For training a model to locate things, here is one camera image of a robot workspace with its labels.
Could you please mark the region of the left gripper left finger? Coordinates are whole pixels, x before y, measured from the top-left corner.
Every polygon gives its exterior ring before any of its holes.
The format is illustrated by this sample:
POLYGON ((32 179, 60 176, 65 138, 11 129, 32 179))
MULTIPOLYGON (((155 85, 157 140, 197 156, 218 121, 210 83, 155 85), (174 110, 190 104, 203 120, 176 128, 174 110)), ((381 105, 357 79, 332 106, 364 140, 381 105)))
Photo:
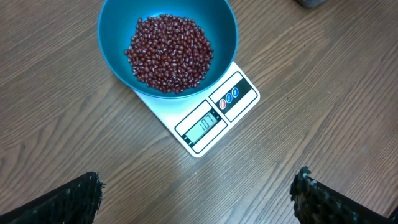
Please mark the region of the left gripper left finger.
POLYGON ((92 224, 102 203, 104 188, 98 173, 87 172, 1 215, 1 223, 92 224))

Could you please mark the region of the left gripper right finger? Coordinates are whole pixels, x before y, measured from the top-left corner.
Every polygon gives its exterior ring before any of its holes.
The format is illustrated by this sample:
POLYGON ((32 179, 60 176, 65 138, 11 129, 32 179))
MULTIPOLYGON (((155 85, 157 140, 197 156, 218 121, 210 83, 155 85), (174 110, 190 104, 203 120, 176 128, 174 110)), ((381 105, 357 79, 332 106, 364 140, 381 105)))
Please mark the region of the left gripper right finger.
POLYGON ((302 167, 290 186, 294 215, 301 224, 397 224, 397 209, 384 217, 323 185, 302 167))

